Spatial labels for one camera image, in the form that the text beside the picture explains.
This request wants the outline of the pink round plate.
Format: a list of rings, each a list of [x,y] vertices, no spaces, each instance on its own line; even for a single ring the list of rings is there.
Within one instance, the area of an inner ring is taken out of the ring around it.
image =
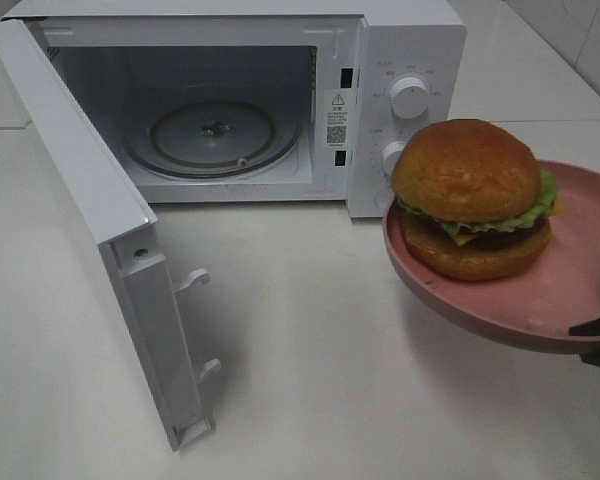
[[[600,317],[600,172],[550,160],[542,165],[553,174],[566,210],[552,217],[552,240],[528,270],[485,282],[430,270],[408,252],[396,203],[382,224],[388,256],[415,297],[472,333],[547,353],[600,350],[600,336],[569,333]]]

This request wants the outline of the burger with lettuce and cheese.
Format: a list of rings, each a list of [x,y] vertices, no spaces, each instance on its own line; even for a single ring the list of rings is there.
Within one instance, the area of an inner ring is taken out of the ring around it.
[[[400,154],[391,186],[407,250],[452,279],[517,275],[552,239],[553,174],[525,143],[483,120],[420,129]]]

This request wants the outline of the round white door button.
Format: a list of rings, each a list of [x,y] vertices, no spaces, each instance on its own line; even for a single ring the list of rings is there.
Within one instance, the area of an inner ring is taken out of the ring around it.
[[[374,197],[375,204],[381,212],[384,212],[391,205],[393,199],[394,193],[391,188],[382,189]]]

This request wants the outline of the white microwave knob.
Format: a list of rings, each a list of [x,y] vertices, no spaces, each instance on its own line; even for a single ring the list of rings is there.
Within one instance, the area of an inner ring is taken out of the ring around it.
[[[405,141],[393,141],[388,143],[382,150],[382,168],[384,173],[390,177],[406,147]]]
[[[428,109],[430,86],[422,76],[410,74],[394,80],[388,87],[388,95],[393,114],[409,120]]]

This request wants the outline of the white microwave door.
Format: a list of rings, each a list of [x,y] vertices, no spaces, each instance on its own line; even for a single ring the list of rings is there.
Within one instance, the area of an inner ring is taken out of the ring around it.
[[[212,428],[199,386],[221,367],[196,368],[176,295],[209,280],[205,269],[171,279],[157,217],[21,20],[0,22],[0,65],[27,119],[37,157],[80,235],[97,249],[170,447]]]

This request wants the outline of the white warning label sticker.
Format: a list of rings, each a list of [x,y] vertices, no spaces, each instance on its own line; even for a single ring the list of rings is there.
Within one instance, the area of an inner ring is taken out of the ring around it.
[[[353,100],[349,89],[331,89],[324,93],[324,140],[328,147],[346,147]]]

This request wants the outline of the white microwave oven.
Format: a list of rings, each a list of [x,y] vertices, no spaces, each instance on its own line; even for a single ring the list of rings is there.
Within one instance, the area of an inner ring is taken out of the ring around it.
[[[75,195],[378,217],[465,37],[445,1],[21,1],[0,63]]]

